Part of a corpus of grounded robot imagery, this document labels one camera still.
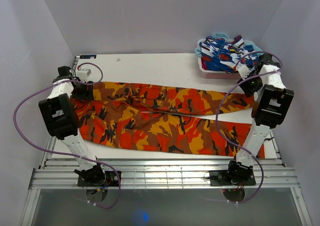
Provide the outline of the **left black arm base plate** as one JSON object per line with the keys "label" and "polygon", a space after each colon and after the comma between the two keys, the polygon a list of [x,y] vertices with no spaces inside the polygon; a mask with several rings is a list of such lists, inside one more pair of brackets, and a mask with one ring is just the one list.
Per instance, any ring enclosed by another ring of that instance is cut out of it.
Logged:
{"label": "left black arm base plate", "polygon": [[118,187],[119,180],[121,180],[122,172],[117,171],[117,174],[113,170],[105,170],[105,177],[99,183],[86,182],[81,176],[78,177],[76,185],[78,187]]}

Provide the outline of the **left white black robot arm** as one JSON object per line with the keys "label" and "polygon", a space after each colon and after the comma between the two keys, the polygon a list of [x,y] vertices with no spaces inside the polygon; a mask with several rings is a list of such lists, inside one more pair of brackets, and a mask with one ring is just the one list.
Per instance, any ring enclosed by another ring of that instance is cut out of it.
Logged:
{"label": "left white black robot arm", "polygon": [[106,173],[99,163],[94,162],[97,158],[81,136],[81,123],[71,101],[72,96],[78,100],[94,99],[90,92],[93,82],[89,81],[85,85],[79,83],[87,80],[91,71],[84,69],[79,73],[80,78],[77,78],[69,66],[59,67],[58,76],[53,81],[57,85],[46,99],[39,101],[38,106],[49,134],[65,144],[75,155],[79,169],[74,172],[86,183],[100,186],[106,181]]}

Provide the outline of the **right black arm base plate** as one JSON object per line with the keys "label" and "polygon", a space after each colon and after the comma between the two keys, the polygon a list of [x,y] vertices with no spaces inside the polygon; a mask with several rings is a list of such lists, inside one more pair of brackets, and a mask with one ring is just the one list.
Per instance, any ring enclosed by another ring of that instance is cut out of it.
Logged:
{"label": "right black arm base plate", "polygon": [[242,176],[229,173],[227,170],[209,171],[209,180],[211,186],[255,186],[256,180],[254,175],[245,180]]}

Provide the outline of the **orange camouflage trousers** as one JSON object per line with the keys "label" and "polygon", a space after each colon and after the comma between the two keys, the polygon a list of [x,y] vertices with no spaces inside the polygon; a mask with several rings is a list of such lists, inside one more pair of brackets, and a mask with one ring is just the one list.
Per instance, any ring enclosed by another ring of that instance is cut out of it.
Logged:
{"label": "orange camouflage trousers", "polygon": [[93,101],[74,100],[80,134],[94,144],[126,149],[233,157],[244,144],[247,123],[207,119],[253,107],[243,93],[100,82]]}

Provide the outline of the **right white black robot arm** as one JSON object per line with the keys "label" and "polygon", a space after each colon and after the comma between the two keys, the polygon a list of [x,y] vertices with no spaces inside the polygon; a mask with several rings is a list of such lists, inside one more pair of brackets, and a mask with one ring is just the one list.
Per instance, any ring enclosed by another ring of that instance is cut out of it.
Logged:
{"label": "right white black robot arm", "polygon": [[267,135],[282,124],[294,97],[294,91],[282,82],[279,69],[281,64],[273,56],[264,53],[258,57],[253,72],[238,81],[246,96],[257,93],[252,107],[252,125],[240,149],[229,162],[226,180],[232,184],[244,183],[254,177],[253,157],[258,155]]}

